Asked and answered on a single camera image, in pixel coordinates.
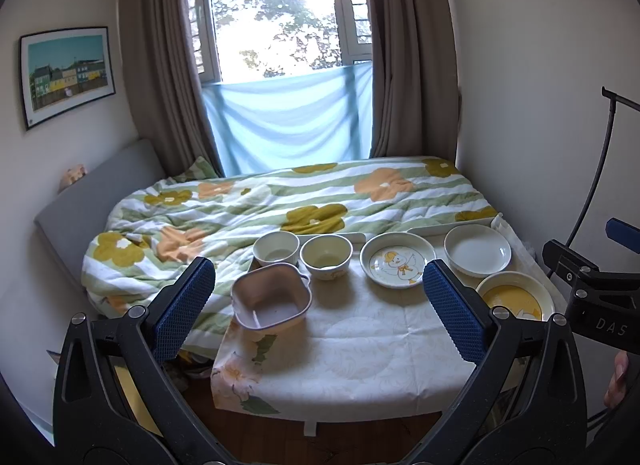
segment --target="human hand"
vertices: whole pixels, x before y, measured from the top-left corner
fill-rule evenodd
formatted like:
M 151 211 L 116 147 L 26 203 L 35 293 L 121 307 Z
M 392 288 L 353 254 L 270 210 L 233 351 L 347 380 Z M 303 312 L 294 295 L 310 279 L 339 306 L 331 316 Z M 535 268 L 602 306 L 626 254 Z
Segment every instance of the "human hand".
M 621 351 L 616 355 L 614 360 L 616 370 L 609 382 L 609 389 L 604 395 L 604 405 L 613 409 L 617 406 L 626 395 L 625 376 L 629 366 L 629 358 L 626 351 Z

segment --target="blue handle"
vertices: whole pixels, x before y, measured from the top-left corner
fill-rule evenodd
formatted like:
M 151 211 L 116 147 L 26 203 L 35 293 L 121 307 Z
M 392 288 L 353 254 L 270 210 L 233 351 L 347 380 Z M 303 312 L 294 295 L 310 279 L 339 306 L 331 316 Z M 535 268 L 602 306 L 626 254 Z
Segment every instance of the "blue handle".
M 640 229 L 619 219 L 612 218 L 607 221 L 605 232 L 607 233 L 607 238 L 636 252 L 636 254 L 640 254 Z

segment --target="table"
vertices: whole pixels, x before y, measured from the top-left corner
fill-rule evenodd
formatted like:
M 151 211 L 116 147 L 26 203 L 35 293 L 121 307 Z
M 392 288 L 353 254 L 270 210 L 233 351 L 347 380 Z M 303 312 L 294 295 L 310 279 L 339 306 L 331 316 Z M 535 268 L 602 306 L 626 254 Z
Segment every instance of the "table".
M 510 242 L 508 270 L 538 279 L 563 312 L 562 295 L 508 223 L 497 216 L 492 228 Z M 428 233 L 444 259 L 444 235 Z M 232 321 L 211 374 L 217 408 L 312 422 L 401 418 L 448 408 L 475 365 L 460 357 L 422 286 L 377 285 L 355 252 L 348 275 L 311 280 L 313 304 L 302 323 L 263 336 Z M 467 286 L 480 282 L 457 275 Z

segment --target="black cable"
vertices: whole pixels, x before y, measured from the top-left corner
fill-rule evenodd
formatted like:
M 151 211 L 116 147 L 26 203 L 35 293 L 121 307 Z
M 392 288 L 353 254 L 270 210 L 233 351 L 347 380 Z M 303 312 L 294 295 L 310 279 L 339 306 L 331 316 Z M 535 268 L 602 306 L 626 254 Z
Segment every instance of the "black cable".
M 600 181 L 600 176 L 602 175 L 602 169 L 604 168 L 604 162 L 607 159 L 607 153 L 609 152 L 609 143 L 611 142 L 611 132 L 613 130 L 613 119 L 616 116 L 616 97 L 617 95 L 610 96 L 610 105 L 609 105 L 609 123 L 607 124 L 607 132 L 604 137 L 604 145 L 602 146 L 602 152 L 600 153 L 600 161 L 598 162 L 598 168 L 596 169 L 596 174 L 593 177 L 593 182 L 591 183 L 591 189 L 589 189 L 589 194 L 587 196 L 587 200 L 584 202 L 582 206 L 582 210 L 580 211 L 580 216 L 578 216 L 577 222 L 575 222 L 574 229 L 571 231 L 565 246 L 570 247 L 571 243 L 574 242 L 575 235 L 578 233 L 578 229 L 582 225 L 582 221 L 584 217 L 587 215 L 587 210 L 591 206 L 591 201 L 593 200 L 593 195 L 596 193 L 596 187 L 598 186 L 598 182 Z M 555 271 L 553 269 L 549 270 L 546 276 L 551 278 L 554 275 Z
M 591 418 L 587 419 L 587 424 L 591 423 L 597 418 L 600 418 L 602 415 L 606 415 L 609 412 L 609 408 L 605 407 L 602 411 L 597 413 L 596 415 L 591 416 Z
M 591 425 L 587 425 L 587 432 L 591 432 L 593 431 L 593 429 L 596 429 L 597 427 L 601 426 L 609 418 L 610 418 L 610 415 L 605 415 L 602 418 L 600 418 L 598 421 L 592 423 Z

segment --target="ceramic bowl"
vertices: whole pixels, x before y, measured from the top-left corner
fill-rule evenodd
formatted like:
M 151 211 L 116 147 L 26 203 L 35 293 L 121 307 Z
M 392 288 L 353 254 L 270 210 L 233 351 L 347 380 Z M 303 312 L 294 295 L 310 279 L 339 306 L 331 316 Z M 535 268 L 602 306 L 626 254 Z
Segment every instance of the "ceramic bowl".
M 504 270 L 511 260 L 509 242 L 483 225 L 461 225 L 444 238 L 450 265 L 472 277 L 488 277 Z
M 351 241 L 334 234 L 309 239 L 300 250 L 300 260 L 306 269 L 321 281 L 331 281 L 347 273 L 351 255 Z
M 302 321 L 311 306 L 309 278 L 289 263 L 245 273 L 231 287 L 238 323 L 260 333 L 278 333 Z
M 540 310 L 542 312 L 542 320 L 547 321 L 556 312 L 554 301 L 551 299 L 551 295 L 542 284 L 534 279 L 532 276 L 526 273 L 520 273 L 519 271 L 501 271 L 500 273 L 494 273 L 490 275 L 482 283 L 478 285 L 476 291 L 480 297 L 484 297 L 489 291 L 497 286 L 517 286 L 522 288 L 538 302 Z M 519 304 L 518 301 L 509 301 L 509 304 L 500 305 L 507 307 L 511 313 L 520 318 L 532 319 L 532 312 L 527 311 L 525 304 Z
M 380 234 L 360 252 L 364 273 L 379 285 L 396 289 L 419 285 L 425 265 L 433 259 L 431 243 L 407 232 Z
M 254 257 L 261 267 L 274 263 L 295 265 L 298 261 L 300 240 L 284 230 L 276 230 L 262 236 L 254 243 Z

